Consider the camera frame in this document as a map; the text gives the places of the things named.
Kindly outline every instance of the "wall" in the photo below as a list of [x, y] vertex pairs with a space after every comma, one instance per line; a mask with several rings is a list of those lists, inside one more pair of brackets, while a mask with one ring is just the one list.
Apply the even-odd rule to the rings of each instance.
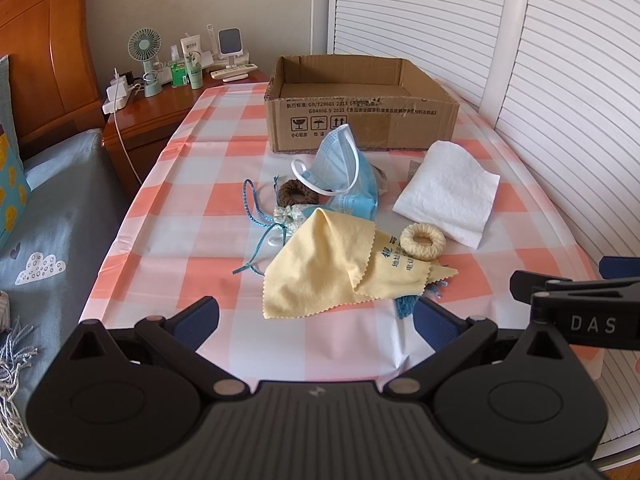
[[200, 34], [210, 49], [206, 25], [238, 27], [251, 61], [269, 73], [277, 56], [310, 51], [311, 0], [86, 0], [87, 30], [101, 88], [119, 71], [142, 74], [127, 53], [130, 35], [152, 27], [162, 36], [161, 59], [185, 32]]

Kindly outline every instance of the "pink and white checkered tablecloth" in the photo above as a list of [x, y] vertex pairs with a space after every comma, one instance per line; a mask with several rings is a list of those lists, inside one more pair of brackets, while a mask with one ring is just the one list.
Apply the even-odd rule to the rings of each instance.
[[[262, 277], [250, 270], [231, 273], [251, 257], [264, 232], [244, 213], [242, 183], [254, 181], [260, 207], [269, 214], [275, 206], [273, 177], [290, 174], [293, 156], [269, 147], [265, 89], [266, 84], [223, 86], [200, 97], [131, 205], [82, 319], [101, 319], [107, 328], [130, 327], [149, 314], [169, 318], [210, 295], [220, 304], [220, 325], [199, 352], [249, 384], [260, 379], [385, 382], [433, 353], [415, 332], [412, 317], [397, 318], [392, 301], [266, 320]], [[465, 102], [453, 141], [486, 170], [500, 174], [500, 185], [478, 249], [448, 242], [441, 261], [460, 273], [443, 289], [441, 303], [460, 317], [483, 314], [502, 327], [524, 328], [529, 308], [509, 294], [515, 269], [578, 280], [593, 278], [593, 271], [529, 171]], [[399, 235], [412, 223], [391, 208], [406, 184], [409, 162], [423, 156], [366, 153], [389, 179], [388, 193], [380, 197], [379, 229]], [[310, 163], [313, 155], [305, 158]], [[264, 244], [257, 267], [264, 270], [277, 250]], [[580, 355], [598, 360], [593, 349]]]

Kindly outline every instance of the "mask ear loop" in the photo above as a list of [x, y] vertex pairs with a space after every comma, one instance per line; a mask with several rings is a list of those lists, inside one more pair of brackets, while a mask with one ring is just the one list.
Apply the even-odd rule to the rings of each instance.
[[[348, 130], [348, 126], [347, 127], [345, 127], [345, 126], [347, 126], [347, 125], [345, 124], [344, 126], [341, 126], [341, 128], [343, 128], [345, 130], [344, 137], [347, 139], [347, 142], [349, 143], [349, 145], [351, 147], [351, 151], [353, 151], [353, 156], [356, 159], [356, 171], [355, 171], [355, 174], [353, 175], [353, 182], [351, 182], [349, 184], [349, 187], [347, 189], [341, 189], [340, 191], [327, 191], [325, 189], [319, 188], [318, 186], [314, 186], [311, 182], [309, 182], [306, 178], [304, 178], [301, 175], [301, 173], [304, 173], [306, 171], [305, 163], [302, 162], [302, 160], [300, 160], [299, 158], [296, 158], [295, 160], [291, 161], [291, 171], [293, 171], [293, 174], [296, 176], [296, 178], [300, 182], [302, 182], [302, 184], [307, 186], [309, 189], [315, 191], [316, 193], [324, 195], [324, 196], [344, 195], [353, 186], [355, 186], [356, 181], [358, 179], [358, 175], [360, 174], [360, 157], [358, 156], [358, 149], [356, 147], [356, 142], [355, 142], [355, 140], [353, 140], [353, 135]], [[296, 163], [298, 163], [300, 165], [300, 167], [302, 168], [302, 171], [298, 171], [298, 168], [296, 167]]]

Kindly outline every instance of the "blue surgical mask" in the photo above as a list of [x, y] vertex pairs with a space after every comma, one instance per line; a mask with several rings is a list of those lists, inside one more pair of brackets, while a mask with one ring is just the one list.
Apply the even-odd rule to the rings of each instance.
[[326, 206], [359, 218], [374, 219], [378, 209], [378, 184], [371, 165], [356, 147], [348, 124], [339, 126], [322, 140], [310, 168], [297, 158], [291, 163], [291, 169], [302, 184], [330, 197]]

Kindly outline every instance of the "yellow cleaning cloth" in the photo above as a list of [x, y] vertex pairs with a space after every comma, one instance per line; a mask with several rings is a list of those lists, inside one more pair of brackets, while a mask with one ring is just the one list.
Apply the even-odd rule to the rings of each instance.
[[431, 265], [407, 256], [398, 238], [373, 222], [318, 208], [265, 270], [262, 311], [267, 319], [303, 317], [341, 304], [420, 296]]
[[457, 273], [458, 271], [456, 269], [453, 269], [452, 267], [443, 267], [438, 264], [437, 260], [433, 260], [431, 262], [431, 272], [429, 273], [427, 285], [429, 285], [429, 283], [435, 283], [439, 282], [440, 280], [452, 278]]

